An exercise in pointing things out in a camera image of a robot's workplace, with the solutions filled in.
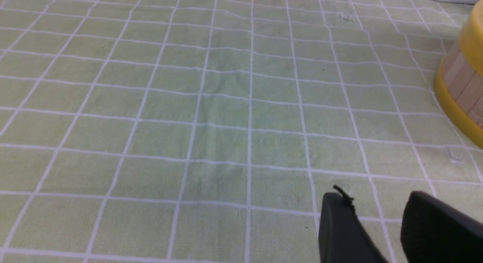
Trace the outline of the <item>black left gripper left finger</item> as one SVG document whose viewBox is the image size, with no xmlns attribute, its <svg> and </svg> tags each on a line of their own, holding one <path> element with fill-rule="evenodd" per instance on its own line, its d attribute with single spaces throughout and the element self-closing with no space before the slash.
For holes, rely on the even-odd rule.
<svg viewBox="0 0 483 263">
<path fill-rule="evenodd" d="M 326 192 L 321 203 L 318 234 L 322 263 L 386 263 L 355 212 L 349 196 L 341 187 Z"/>
</svg>

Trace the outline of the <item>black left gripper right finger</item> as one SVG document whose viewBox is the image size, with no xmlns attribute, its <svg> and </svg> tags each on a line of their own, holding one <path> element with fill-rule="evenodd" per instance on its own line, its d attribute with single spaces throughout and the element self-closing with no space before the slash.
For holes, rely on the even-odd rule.
<svg viewBox="0 0 483 263">
<path fill-rule="evenodd" d="M 481 263 L 483 225 L 422 191 L 404 208 L 400 242 L 409 263 Z"/>
</svg>

